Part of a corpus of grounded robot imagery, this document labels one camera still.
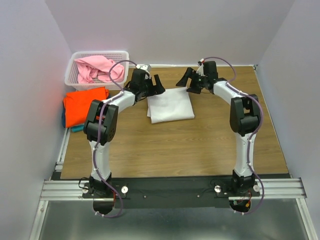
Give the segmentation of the white t shirt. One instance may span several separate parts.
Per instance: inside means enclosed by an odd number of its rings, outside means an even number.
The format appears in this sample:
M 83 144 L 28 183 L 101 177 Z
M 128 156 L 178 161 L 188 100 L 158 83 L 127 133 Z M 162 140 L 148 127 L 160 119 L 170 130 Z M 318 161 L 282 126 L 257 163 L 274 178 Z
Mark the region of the white t shirt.
M 147 104 L 152 124 L 195 118 L 186 87 L 166 89 L 162 94 L 147 97 Z

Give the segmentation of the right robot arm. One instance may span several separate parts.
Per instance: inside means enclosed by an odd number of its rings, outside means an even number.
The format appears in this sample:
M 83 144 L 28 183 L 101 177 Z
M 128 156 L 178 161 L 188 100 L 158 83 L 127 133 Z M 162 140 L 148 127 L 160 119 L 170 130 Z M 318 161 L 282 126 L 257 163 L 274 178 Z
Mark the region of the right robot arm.
M 241 196 L 255 185 L 254 144 L 263 122 L 263 110 L 255 94 L 247 94 L 219 77 L 215 61 L 202 59 L 197 70 L 188 67 L 177 87 L 190 85 L 187 92 L 200 94 L 203 89 L 216 95 L 230 106 L 229 124 L 236 138 L 236 163 L 232 171 L 230 191 Z

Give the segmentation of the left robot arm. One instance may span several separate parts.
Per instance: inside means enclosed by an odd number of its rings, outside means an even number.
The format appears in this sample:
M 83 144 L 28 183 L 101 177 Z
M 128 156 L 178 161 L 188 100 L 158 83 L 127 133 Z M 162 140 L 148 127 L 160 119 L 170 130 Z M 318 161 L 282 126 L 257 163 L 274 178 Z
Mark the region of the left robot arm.
M 115 189 L 111 184 L 109 163 L 110 143 L 116 135 L 119 113 L 148 97 L 165 92 L 160 77 L 147 70 L 136 68 L 131 80 L 118 94 L 105 100 L 93 100 L 84 123 L 92 154 L 92 170 L 88 184 L 83 188 L 91 196 L 110 197 Z

